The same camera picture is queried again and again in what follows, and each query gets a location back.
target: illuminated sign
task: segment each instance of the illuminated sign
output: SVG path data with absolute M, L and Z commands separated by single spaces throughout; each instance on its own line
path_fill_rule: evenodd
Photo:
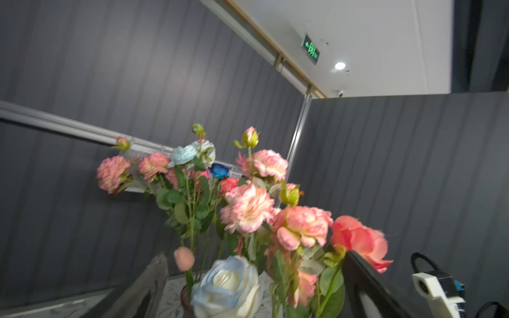
M 313 43 L 313 41 L 311 41 L 309 35 L 306 34 L 301 47 L 304 52 L 306 52 L 306 55 L 309 56 L 311 62 L 316 65 L 318 62 L 318 57 L 320 56 L 320 51 L 318 51 L 316 45 Z

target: vertical metal post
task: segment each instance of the vertical metal post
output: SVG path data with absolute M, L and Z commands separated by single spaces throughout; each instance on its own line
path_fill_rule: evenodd
M 302 102 L 302 107 L 300 108 L 299 118 L 297 119 L 297 126 L 295 127 L 295 131 L 293 133 L 292 143 L 290 144 L 290 150 L 288 150 L 288 169 L 286 181 L 288 181 L 288 177 L 290 176 L 290 171 L 292 170 L 293 161 L 295 159 L 295 154 L 297 153 L 297 147 L 299 146 L 299 140 L 302 135 L 302 130 L 304 129 L 304 125 L 306 123 L 307 113 L 309 112 L 309 108 L 311 106 L 311 94 L 306 94 L 304 96 L 304 101 Z

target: dark blue flower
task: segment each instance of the dark blue flower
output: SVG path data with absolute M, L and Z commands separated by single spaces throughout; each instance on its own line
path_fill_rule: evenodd
M 227 168 L 219 163 L 213 163 L 212 166 L 210 167 L 210 171 L 212 171 L 214 178 L 221 179 L 222 177 L 228 175 L 228 172 L 230 172 L 230 168 Z

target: flower bouquet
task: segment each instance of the flower bouquet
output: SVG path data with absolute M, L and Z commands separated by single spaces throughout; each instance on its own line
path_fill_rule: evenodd
M 159 183 L 148 191 L 168 213 L 165 224 L 181 235 L 182 247 L 174 256 L 179 270 L 186 271 L 197 318 L 253 317 L 261 301 L 258 275 L 263 271 L 273 279 L 272 317 L 333 318 L 345 298 L 341 265 L 347 251 L 356 251 L 380 273 L 392 263 L 383 260 L 388 247 L 382 232 L 350 216 L 334 221 L 329 211 L 299 206 L 304 192 L 285 182 L 288 162 L 272 150 L 253 153 L 256 129 L 249 128 L 234 142 L 247 149 L 247 157 L 239 153 L 237 159 L 245 176 L 240 181 L 226 174 L 206 175 L 215 151 L 201 125 L 193 130 L 199 138 L 196 144 L 175 149 L 171 160 L 148 156 L 139 171 L 148 183 Z M 115 193 L 129 183 L 127 160 L 112 158 L 103 164 L 98 170 L 101 188 Z M 276 208 L 277 200 L 286 207 Z M 221 201 L 225 206 L 217 213 Z M 223 247 L 230 257 L 216 260 L 203 277 L 200 273 L 193 278 L 196 237 L 210 223 L 221 239 L 216 259 Z

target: black cable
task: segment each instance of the black cable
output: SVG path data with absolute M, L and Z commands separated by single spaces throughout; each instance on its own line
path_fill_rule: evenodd
M 493 305 L 497 305 L 497 307 L 498 307 L 500 304 L 498 302 L 496 302 L 496 301 L 489 301 L 489 302 L 487 302 L 486 304 L 482 305 L 479 308 L 479 311 L 475 314 L 475 318 L 480 318 L 480 315 L 482 315 L 483 312 L 486 311 L 486 309 L 490 308 Z
M 418 258 L 421 258 L 421 259 L 424 259 L 426 262 L 428 262 L 428 264 L 431 265 L 431 267 L 433 267 L 433 269 L 435 271 L 442 271 L 440 269 L 440 266 L 438 266 L 438 264 L 432 260 L 431 258 L 427 257 L 426 255 L 422 254 L 422 253 L 419 253 L 419 252 L 415 252 L 412 254 L 412 256 L 410 257 L 410 263 L 412 263 L 412 268 L 414 270 L 414 273 L 420 273 L 421 271 L 419 270 L 419 268 L 417 268 L 417 265 L 415 264 L 415 261 L 418 259 Z

